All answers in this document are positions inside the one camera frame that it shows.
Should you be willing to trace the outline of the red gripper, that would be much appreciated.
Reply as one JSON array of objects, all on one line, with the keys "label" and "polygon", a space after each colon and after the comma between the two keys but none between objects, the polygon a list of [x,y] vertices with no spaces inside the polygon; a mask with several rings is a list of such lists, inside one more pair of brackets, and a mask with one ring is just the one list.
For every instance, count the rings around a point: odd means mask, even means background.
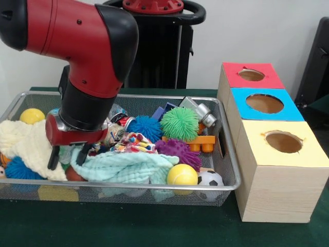
[{"label": "red gripper", "polygon": [[76,159],[76,163],[82,166],[94,145],[93,143],[105,139],[108,132],[108,122],[105,121],[97,131],[84,131],[67,126],[58,114],[48,114],[45,129],[46,137],[53,146],[47,168],[55,170],[59,162],[59,146],[83,144]]}]

